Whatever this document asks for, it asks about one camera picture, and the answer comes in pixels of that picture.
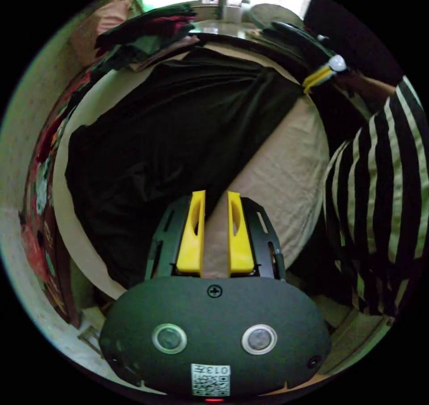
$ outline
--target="black and white striped fabric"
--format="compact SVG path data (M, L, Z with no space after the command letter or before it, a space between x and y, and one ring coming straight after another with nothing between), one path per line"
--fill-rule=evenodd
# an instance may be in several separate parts
M333 155L324 218L350 304L396 317L428 257L429 126L406 76Z

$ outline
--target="yellow object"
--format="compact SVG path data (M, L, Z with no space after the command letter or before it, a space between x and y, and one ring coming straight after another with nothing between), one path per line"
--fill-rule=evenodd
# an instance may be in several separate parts
M312 75L306 77L303 82L304 94L308 94L313 86L317 85L333 73L332 69L328 65L325 65L315 71Z
M255 267L240 194L231 191L228 191L228 257L229 275L250 274Z
M179 272L198 273L200 277L204 253L205 208L206 191L193 192L176 264Z

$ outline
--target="pink pillow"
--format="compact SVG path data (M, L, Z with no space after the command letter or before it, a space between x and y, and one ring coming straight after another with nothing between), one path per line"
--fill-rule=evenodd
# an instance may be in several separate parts
M98 35L125 22L133 1L112 0L97 9L70 36L69 42L83 67L90 66L102 58L96 57L97 50L94 49Z

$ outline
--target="black blanket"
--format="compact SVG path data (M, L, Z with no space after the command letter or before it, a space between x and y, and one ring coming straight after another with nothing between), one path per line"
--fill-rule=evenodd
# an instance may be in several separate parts
M168 204L206 190L206 217L302 89L258 63L196 48L70 138L75 213L109 275L142 281Z

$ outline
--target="beige bedsheet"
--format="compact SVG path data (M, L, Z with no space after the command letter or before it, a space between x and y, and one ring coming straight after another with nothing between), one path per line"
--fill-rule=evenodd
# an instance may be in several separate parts
M261 55L222 45L207 44L218 52L257 61L289 73ZM183 58L185 54L174 58ZM125 95L141 84L152 67L141 73L110 72L77 106L59 145L53 177L57 223L64 243L80 270L100 290L114 299L125 292L109 278L107 268L83 231L64 177L70 135L80 125L93 123ZM328 141L317 109L308 96L292 111L229 186L264 206L280 238L286 267L290 266L310 237L321 209L321 181L328 164ZM225 195L206 225L205 276L227 276L227 205Z

